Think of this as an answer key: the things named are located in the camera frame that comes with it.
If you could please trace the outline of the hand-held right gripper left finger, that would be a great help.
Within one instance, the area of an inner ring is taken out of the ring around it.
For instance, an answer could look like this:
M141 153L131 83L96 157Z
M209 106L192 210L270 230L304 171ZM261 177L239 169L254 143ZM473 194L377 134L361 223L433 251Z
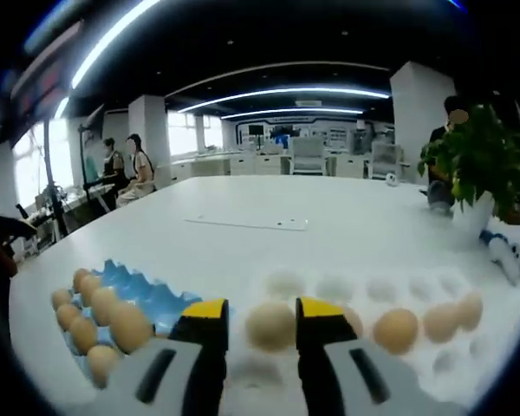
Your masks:
M151 339L114 369L103 413L217 415L228 349L229 302L191 304L166 339Z

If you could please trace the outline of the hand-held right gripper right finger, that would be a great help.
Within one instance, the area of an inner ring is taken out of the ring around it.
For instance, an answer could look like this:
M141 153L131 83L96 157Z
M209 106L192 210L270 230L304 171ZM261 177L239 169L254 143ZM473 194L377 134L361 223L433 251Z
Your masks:
M298 376L309 415L466 415L425 392L415 372L360 338L340 306L296 299Z

